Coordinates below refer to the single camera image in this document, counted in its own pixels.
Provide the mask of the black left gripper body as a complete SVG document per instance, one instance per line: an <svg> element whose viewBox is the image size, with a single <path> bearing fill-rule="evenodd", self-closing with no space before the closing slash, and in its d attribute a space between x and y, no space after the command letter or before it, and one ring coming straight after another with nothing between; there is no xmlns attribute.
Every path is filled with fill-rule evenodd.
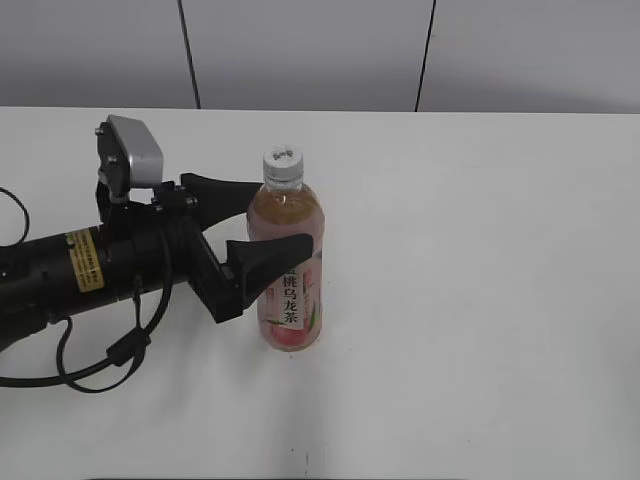
<svg viewBox="0 0 640 480"><path fill-rule="evenodd" d="M165 285L186 282L217 323L243 314L227 267L214 255L203 232L180 233L180 219L194 204L180 183L165 182L150 204L112 203L101 183L97 205L102 225L100 261L105 286L119 300Z"/></svg>

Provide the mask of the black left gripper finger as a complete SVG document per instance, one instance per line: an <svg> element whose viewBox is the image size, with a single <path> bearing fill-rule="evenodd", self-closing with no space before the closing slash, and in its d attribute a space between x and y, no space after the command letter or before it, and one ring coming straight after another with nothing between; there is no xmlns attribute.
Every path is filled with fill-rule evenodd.
<svg viewBox="0 0 640 480"><path fill-rule="evenodd" d="M180 233L190 235L244 214L260 190L259 182L212 179L193 173L180 176L181 186L194 204L180 219Z"/></svg>
<svg viewBox="0 0 640 480"><path fill-rule="evenodd" d="M280 277L306 261L313 253L313 238L295 234L263 241L227 241L226 267L247 309Z"/></svg>

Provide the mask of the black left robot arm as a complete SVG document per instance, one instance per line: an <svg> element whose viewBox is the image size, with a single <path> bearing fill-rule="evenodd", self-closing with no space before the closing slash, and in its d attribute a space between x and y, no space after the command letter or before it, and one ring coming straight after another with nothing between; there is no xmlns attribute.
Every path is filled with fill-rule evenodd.
<svg viewBox="0 0 640 480"><path fill-rule="evenodd" d="M62 318L183 282L215 322L242 316L313 252L310 235L294 234L229 240L226 260L216 258L205 231L246 213L260 188L187 173L155 188L148 204L115 204L99 186L100 225L2 249L1 346Z"/></svg>

